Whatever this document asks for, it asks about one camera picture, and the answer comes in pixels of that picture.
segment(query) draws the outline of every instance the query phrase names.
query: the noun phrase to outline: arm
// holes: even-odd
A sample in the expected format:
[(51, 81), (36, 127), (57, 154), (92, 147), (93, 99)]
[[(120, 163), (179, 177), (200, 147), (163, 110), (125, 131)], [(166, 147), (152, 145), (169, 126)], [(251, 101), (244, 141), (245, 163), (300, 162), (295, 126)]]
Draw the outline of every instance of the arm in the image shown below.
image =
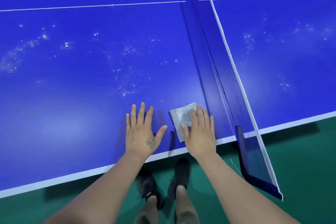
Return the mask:
[(46, 224), (71, 223), (115, 223), (124, 198), (146, 159), (157, 149), (167, 126), (152, 132), (153, 107), (150, 107), (146, 119), (145, 104), (136, 114), (132, 106), (131, 118), (126, 115), (126, 152), (124, 156), (102, 177), (83, 191), (72, 202), (57, 212)]
[(191, 133), (183, 126), (185, 145), (214, 188), (230, 223), (298, 223), (233, 171), (216, 153), (213, 116), (197, 105), (191, 110)]

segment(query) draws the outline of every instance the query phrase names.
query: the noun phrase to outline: left hand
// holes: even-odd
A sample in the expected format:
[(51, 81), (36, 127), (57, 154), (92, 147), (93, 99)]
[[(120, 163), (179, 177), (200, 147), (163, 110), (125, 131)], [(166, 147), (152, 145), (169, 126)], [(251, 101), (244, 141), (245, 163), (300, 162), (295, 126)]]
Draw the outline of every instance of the left hand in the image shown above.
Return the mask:
[(132, 105), (131, 117), (126, 114), (126, 153), (137, 154), (145, 162), (157, 149), (166, 132), (167, 125), (162, 126), (156, 136), (152, 132), (153, 107), (150, 107), (145, 117), (145, 103), (141, 103), (137, 119), (137, 107)]

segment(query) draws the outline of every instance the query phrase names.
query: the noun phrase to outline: shoe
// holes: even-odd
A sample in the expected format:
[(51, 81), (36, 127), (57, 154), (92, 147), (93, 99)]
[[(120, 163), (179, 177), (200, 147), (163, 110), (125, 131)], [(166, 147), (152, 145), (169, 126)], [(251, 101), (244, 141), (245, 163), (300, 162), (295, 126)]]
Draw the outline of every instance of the shoe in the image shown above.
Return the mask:
[(183, 185), (187, 189), (190, 179), (190, 163), (186, 158), (180, 158), (175, 165), (174, 178), (169, 185), (168, 195), (172, 199), (176, 199), (176, 188)]
[(138, 177), (138, 189), (142, 196), (141, 198), (145, 198), (146, 202), (151, 196), (156, 196), (158, 211), (160, 211), (164, 207), (164, 198), (162, 194), (158, 191), (155, 179), (148, 169), (140, 171)]

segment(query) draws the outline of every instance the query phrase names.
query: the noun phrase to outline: table tennis table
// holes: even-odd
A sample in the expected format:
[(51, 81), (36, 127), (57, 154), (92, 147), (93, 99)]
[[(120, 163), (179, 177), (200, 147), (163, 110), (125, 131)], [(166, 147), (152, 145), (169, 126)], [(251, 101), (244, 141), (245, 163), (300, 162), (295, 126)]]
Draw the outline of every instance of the table tennis table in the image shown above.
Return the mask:
[[(169, 110), (192, 102), (235, 141), (195, 13), (209, 2), (0, 0), (0, 197), (106, 172), (133, 103), (168, 125), (147, 161), (187, 152)], [(211, 3), (261, 134), (336, 116), (336, 0)]]

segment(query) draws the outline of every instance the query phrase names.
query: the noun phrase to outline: hand tattoo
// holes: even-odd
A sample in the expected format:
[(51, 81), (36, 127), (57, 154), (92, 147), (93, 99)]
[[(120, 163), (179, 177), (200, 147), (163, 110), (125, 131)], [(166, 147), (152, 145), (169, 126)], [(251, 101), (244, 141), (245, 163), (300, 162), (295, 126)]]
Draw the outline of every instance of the hand tattoo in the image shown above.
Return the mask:
[(149, 146), (149, 149), (151, 152), (154, 152), (155, 150), (155, 146), (156, 146), (156, 141), (155, 141), (155, 137), (149, 137), (146, 140), (146, 144)]

